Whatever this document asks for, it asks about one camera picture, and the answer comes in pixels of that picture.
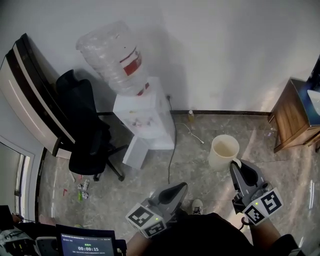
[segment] display screen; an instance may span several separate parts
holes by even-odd
[[[87,237],[61,234],[63,255],[105,255],[114,256],[112,240],[109,237]]]

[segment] wooden cabinet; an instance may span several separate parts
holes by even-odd
[[[279,144],[274,148],[275,153],[298,145],[310,146],[320,140],[320,116],[319,124],[311,124],[306,111],[306,104],[307,109],[310,108],[310,99],[307,88],[304,91],[305,83],[290,79],[268,117],[269,122],[275,119],[278,130]]]

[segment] office chair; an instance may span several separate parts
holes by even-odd
[[[110,126],[98,117],[90,81],[77,80],[72,69],[58,78],[56,92],[58,105],[70,121],[75,140],[69,170],[94,175],[93,180],[98,181],[107,164],[123,181],[125,177],[113,166],[109,156],[127,149],[128,145],[115,148],[110,143]]]

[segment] white bucket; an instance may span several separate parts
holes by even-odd
[[[226,134],[215,137],[208,156],[209,165],[215,171],[222,171],[229,168],[230,163],[235,161],[241,168],[241,162],[236,158],[239,149],[239,143],[234,137]]]

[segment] marble floor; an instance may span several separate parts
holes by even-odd
[[[215,212],[240,226],[231,200],[235,195],[228,170],[215,172],[207,157],[212,139],[221,134],[235,137],[240,144],[238,157],[255,163],[265,179],[277,187],[284,207],[271,220],[282,235],[292,234],[297,244],[309,254],[320,242],[320,153],[313,147],[295,147],[273,153],[277,131],[265,116],[196,115],[194,123],[186,115],[174,116],[177,144],[170,168],[170,182],[187,182],[188,193],[183,208],[190,210],[192,200],[202,199],[204,213]],[[104,117],[111,124],[112,143],[121,146],[132,135],[115,116]],[[204,141],[201,144],[189,134],[191,131]],[[39,214],[54,217],[58,224],[83,225],[88,229],[115,230],[117,238],[127,241],[135,230],[125,220],[125,215],[142,202],[156,188],[168,182],[168,164],[171,150],[149,151],[142,170],[132,169],[122,163],[125,152],[110,159],[125,174],[123,182],[106,169],[99,182],[92,176],[73,183],[66,159],[45,156],[39,192]],[[90,179],[89,198],[78,201],[77,184]],[[250,240],[250,232],[242,230]]]

